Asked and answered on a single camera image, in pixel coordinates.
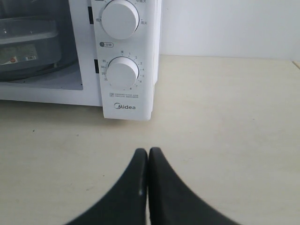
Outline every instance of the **white knob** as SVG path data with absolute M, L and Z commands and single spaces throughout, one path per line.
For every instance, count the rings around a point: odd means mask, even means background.
M 128 89 L 136 82 L 139 76 L 139 67 L 129 58 L 118 57 L 110 62 L 106 76 L 113 87 Z
M 111 1 L 102 13 L 102 26 L 114 39 L 124 40 L 136 31 L 140 17 L 135 6 L 126 0 Z

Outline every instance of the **white wall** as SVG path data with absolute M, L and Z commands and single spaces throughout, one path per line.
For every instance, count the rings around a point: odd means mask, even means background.
M 164 0 L 162 54 L 300 60 L 300 0 Z

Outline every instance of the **black object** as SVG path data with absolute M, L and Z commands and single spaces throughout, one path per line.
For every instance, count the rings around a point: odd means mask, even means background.
M 113 188 L 68 225 L 145 225 L 148 156 L 137 149 Z
M 160 148 L 150 150 L 148 167 L 151 225 L 238 225 L 195 195 Z

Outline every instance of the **label sticker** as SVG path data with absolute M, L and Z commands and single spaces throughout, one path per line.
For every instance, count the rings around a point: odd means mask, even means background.
M 0 66 L 38 59 L 34 44 L 18 45 L 0 49 Z

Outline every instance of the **midea logo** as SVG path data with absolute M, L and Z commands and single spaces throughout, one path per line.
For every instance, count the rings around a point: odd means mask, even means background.
M 136 109 L 135 106 L 121 105 L 121 103 L 119 103 L 119 102 L 114 104 L 114 108 L 115 109 L 130 109 L 130 110 Z

